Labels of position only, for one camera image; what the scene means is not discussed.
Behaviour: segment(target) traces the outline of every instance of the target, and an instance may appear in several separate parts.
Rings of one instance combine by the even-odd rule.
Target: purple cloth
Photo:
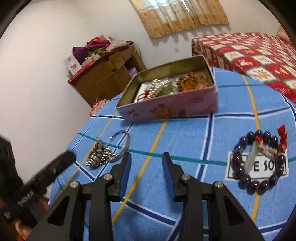
[[[94,50],[97,48],[106,49],[111,43],[108,40],[93,40],[86,42],[87,48]]]
[[[89,56],[88,49],[85,47],[74,47],[73,55],[78,60],[80,64],[84,62],[84,59]]]

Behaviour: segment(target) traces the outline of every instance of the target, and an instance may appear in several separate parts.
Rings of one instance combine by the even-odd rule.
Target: curtain
[[[201,25],[229,24],[219,0],[130,0],[150,38]]]

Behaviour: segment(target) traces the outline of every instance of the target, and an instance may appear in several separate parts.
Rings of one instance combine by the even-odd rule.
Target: red checkered bedspread
[[[263,82],[296,104],[296,50],[288,42],[263,33],[207,35],[192,40],[192,54]]]

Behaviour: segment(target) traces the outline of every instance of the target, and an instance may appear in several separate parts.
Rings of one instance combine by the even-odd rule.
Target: yellow stripe
[[[161,134],[162,134],[162,132],[163,132],[163,130],[164,130],[164,128],[165,128],[167,122],[168,122],[168,119],[166,119],[166,120],[163,122],[161,128],[159,129],[158,134],[157,134],[157,136],[156,136],[155,140],[153,141],[152,146],[151,146],[151,148],[150,148],[150,151],[149,151],[150,153],[153,153],[153,152],[154,152],[154,150],[155,150],[155,148],[156,148],[156,145],[157,145],[157,143],[158,143],[158,141],[159,141],[159,138],[160,138],[160,136],[161,136]],[[151,158],[151,156],[147,156],[147,157],[146,157],[146,159],[145,159],[145,161],[144,161],[144,164],[142,165],[142,167],[141,167],[141,169],[140,169],[140,171],[139,171],[137,177],[135,178],[135,180],[134,180],[134,182],[133,182],[133,184],[132,184],[130,190],[128,191],[128,194],[126,195],[126,197],[125,197],[123,203],[120,205],[119,209],[117,210],[117,212],[115,213],[114,217],[112,218],[112,224],[114,224],[114,222],[117,220],[117,218],[119,217],[119,215],[120,215],[122,209],[124,208],[124,205],[127,203],[127,201],[129,200],[129,198],[131,197],[132,193],[133,193],[134,190],[136,189],[136,186],[137,186],[137,184],[139,183],[140,178],[141,178],[142,174],[144,173],[144,171],[145,171],[145,169],[146,169],[146,167],[147,167],[147,165],[148,165],[148,163],[149,163],[149,161],[150,161],[150,158]]]
[[[97,138],[101,138],[102,135],[104,134],[104,132],[106,131],[107,127],[109,126],[109,124],[111,123],[111,121],[113,120],[114,116],[117,114],[117,111],[114,112],[113,116],[108,120],[107,124],[105,125],[105,127],[103,128],[103,130],[101,131],[100,135]],[[65,189],[68,185],[69,182],[71,181],[71,179],[74,177],[75,173],[78,171],[78,169],[82,166],[82,164],[84,163],[84,161],[86,160],[86,158],[89,155],[89,152],[93,149],[94,145],[96,144],[96,142],[92,145],[92,147],[89,149],[89,151],[87,152],[87,154],[85,155],[85,157],[82,159],[82,162],[79,164],[79,166],[76,168],[76,170],[72,173],[72,175],[68,178],[68,180],[66,181],[65,185],[63,186],[63,189]],[[58,196],[61,194],[62,190],[59,191],[59,193],[56,195],[55,200],[58,198]]]
[[[244,79],[245,84],[247,85],[247,89],[251,98],[251,103],[252,103],[252,108],[253,108],[253,113],[255,116],[255,123],[256,123],[256,129],[260,130],[260,122],[259,122],[259,117],[258,117],[258,112],[257,112],[257,107],[256,107],[256,103],[255,103],[255,99],[252,93],[252,90],[249,86],[249,83],[246,79],[246,77],[244,75],[242,75],[242,78]],[[258,193],[255,193],[255,200],[254,200],[254,204],[253,204],[253,210],[252,210],[252,214],[251,214],[251,219],[253,220],[253,222],[256,219],[257,216],[257,212],[258,212],[258,208],[259,208],[259,202],[260,202],[260,196],[258,195]]]

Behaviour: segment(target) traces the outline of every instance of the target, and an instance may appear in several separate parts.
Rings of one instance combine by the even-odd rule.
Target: silver screw
[[[112,178],[112,175],[111,175],[110,173],[108,173],[108,174],[105,174],[105,175],[103,176],[103,178],[104,178],[105,180],[110,180],[110,179]]]
[[[223,185],[222,182],[217,181],[217,182],[215,182],[215,186],[216,186],[217,188],[221,188],[221,187],[223,187],[224,185]]]
[[[76,188],[78,187],[78,185],[79,185],[79,182],[76,182],[76,181],[70,183],[70,187],[72,188]]]
[[[184,180],[188,180],[190,178],[190,175],[189,174],[182,174],[181,178]]]

